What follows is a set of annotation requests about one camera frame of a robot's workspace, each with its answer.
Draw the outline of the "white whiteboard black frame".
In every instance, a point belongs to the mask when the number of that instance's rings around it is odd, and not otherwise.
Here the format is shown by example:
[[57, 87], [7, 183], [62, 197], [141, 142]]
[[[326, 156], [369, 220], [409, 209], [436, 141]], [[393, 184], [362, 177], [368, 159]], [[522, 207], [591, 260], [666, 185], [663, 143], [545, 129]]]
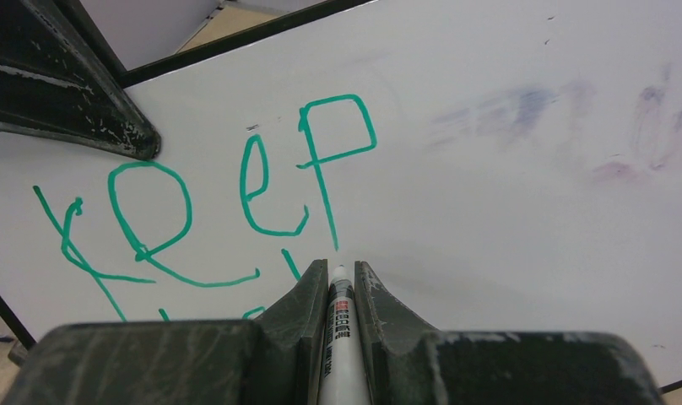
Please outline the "white whiteboard black frame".
[[612, 332], [682, 381], [682, 1], [375, 1], [127, 92], [152, 163], [0, 132], [31, 337], [363, 260], [441, 329]]

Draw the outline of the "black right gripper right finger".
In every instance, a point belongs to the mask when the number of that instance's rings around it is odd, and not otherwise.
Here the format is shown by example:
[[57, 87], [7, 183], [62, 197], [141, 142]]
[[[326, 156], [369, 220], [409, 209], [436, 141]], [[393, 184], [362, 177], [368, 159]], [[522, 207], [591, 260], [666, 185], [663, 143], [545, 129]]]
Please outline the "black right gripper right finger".
[[600, 332], [442, 331], [355, 264], [355, 303], [375, 404], [659, 404], [641, 356]]

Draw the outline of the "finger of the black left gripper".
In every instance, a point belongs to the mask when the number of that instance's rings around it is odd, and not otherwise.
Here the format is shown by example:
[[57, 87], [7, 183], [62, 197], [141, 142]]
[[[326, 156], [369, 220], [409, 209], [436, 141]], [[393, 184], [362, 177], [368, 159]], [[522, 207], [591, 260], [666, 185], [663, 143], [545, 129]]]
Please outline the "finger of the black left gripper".
[[0, 132], [153, 159], [161, 136], [79, 1], [0, 1]]

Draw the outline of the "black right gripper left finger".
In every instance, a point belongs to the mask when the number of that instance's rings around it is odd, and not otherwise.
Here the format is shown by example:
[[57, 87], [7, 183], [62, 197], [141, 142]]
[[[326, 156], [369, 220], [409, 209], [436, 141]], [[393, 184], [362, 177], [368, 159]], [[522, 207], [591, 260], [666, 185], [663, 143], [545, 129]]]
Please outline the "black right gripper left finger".
[[7, 404], [308, 404], [315, 400], [327, 261], [260, 316], [73, 324], [29, 352]]

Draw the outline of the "white marker pen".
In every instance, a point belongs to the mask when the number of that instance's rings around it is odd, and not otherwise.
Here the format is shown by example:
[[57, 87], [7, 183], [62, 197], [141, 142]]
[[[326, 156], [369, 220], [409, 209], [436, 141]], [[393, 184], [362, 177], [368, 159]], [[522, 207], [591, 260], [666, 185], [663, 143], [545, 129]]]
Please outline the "white marker pen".
[[331, 271], [322, 345], [319, 404], [370, 404], [351, 272]]

